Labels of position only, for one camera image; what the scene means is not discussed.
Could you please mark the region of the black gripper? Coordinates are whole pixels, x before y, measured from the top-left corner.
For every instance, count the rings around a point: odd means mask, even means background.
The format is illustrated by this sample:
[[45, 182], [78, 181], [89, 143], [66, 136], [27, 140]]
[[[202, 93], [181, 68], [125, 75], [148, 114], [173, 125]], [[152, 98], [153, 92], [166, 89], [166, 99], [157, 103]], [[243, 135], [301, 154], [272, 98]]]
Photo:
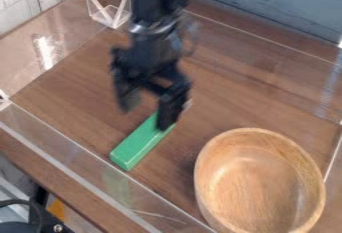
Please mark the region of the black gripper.
[[158, 99], [156, 127], [165, 131], [178, 119], [188, 101], [190, 82], [178, 69], [184, 56], [177, 30], [132, 33], [128, 47], [110, 49], [109, 72], [116, 101], [124, 113], [140, 105], [140, 88], [165, 91]]

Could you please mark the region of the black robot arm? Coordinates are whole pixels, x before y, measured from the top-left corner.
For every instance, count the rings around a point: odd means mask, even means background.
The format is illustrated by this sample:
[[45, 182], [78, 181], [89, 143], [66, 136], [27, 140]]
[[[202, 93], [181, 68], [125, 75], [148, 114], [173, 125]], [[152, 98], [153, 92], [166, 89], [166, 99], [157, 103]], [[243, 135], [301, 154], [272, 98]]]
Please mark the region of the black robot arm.
[[177, 67], [182, 57], [180, 17], [189, 0], [130, 0], [129, 46], [110, 50], [109, 64], [116, 100], [129, 112], [140, 91], [158, 97], [156, 128], [170, 127], [186, 102], [190, 81]]

